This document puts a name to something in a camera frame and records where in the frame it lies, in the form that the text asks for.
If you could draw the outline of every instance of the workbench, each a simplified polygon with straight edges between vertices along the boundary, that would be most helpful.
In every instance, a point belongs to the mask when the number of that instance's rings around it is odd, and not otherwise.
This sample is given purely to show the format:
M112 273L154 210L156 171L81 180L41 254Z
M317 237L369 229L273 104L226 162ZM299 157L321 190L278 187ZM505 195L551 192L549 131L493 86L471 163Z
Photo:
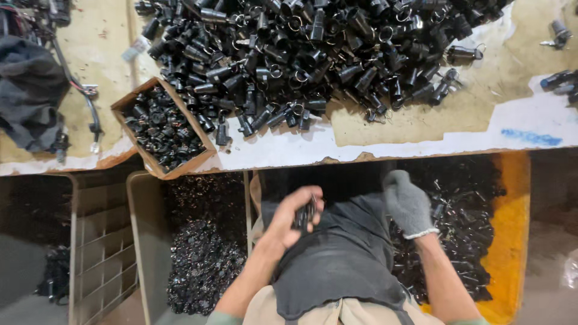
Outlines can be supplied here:
M71 72L82 83L99 85L101 151L90 152L90 111L71 89L60 107L72 145L65 164L54 155L18 149L0 132L0 175L109 168L136 153L110 106L159 75L146 53L132 62L121 58L146 20L136 15L131 0L73 3L72 23L57 35ZM230 117L232 142L190 173L578 146L578 110L568 106L566 96L539 86L547 75L578 69L576 38L562 51L539 44L553 38L549 24L554 19L563 19L578 34L575 5L576 0L516 0L501 19L476 28L458 44L483 43L484 59L457 67L464 86L441 106L412 105L369 124L353 103L331 102L308 132L283 124L246 139Z

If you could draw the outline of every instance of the bare hand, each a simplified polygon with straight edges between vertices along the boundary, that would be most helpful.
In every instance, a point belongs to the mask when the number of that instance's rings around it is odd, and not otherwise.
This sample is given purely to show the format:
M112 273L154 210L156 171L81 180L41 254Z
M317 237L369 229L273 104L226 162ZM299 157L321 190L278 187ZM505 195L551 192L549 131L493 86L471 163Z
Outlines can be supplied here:
M322 200L323 191L319 186L303 186L286 196L285 199L281 201L279 207L275 211L275 215L273 216L269 228L263 235L263 239L267 238L267 240L280 243L283 247L283 251L293 246L299 237L301 237L300 231L291 229L291 225L295 219L295 211L307 204L311 200L311 196L315 196L317 199L317 212L313 216L313 222L310 222L307 225L307 231L312 232L313 225L316 225L321 221L321 212L325 205Z

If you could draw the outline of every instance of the cardboard box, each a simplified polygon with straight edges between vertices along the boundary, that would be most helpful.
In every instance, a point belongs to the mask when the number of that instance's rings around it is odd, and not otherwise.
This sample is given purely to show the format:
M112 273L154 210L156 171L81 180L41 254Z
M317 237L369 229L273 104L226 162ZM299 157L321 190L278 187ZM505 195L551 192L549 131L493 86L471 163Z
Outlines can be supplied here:
M147 91L155 86L163 87L166 92L171 96L171 98L175 101L175 104L182 112L183 115L187 118L188 122L191 124L192 129L195 133L201 138L203 146L205 147L205 151L199 154L198 156L192 158L188 162L178 166L177 168L171 170L168 173L165 173L162 166L158 164L158 160L146 151L143 147L141 147L136 142L136 137L133 131L124 124L124 115L123 112L131 112L132 106L135 103L136 96L144 91ZM120 125L122 126L123 130L128 134L131 138L132 143L135 145L137 151L139 152L140 156L143 158L145 163L152 169L151 174L154 176L167 180L167 179L175 179L180 175L187 173L197 167L199 167L205 160L207 160L210 156L214 155L217 150L201 128L201 125L197 121L197 119L189 112L183 102L183 100L179 97L176 93L175 89L171 87L170 84L163 81L160 78L153 77L149 81L145 82L143 85L135 88L131 93L123 97L121 100L114 103L111 107L113 115L116 117Z

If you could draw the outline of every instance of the knit glove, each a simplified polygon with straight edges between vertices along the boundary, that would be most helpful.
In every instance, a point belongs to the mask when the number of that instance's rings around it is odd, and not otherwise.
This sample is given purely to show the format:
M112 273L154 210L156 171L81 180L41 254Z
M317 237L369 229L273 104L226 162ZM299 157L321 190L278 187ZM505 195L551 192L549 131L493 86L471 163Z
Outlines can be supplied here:
M403 237L415 239L431 232L439 233L429 216L429 198L412 184L406 171L391 171L383 181L386 210L403 230Z

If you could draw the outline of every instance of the hand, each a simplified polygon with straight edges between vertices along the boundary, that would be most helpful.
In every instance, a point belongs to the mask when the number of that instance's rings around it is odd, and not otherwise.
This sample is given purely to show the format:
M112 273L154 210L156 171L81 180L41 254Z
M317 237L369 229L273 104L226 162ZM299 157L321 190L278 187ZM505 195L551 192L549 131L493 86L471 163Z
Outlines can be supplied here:
M406 171L391 171L384 179L386 209L406 239L439 233L429 216L429 198L412 184Z
M261 241L264 240L269 244L277 246L279 251L282 251L281 254L283 254L287 248L293 246L299 237L301 237L300 231L291 229L291 225L295 219L295 211L307 204L311 200L311 196L315 196L317 199L317 212L313 216L313 222L307 225L307 231L312 232L313 225L321 221L321 212L325 205L322 200L323 191L319 186L303 186L281 201Z

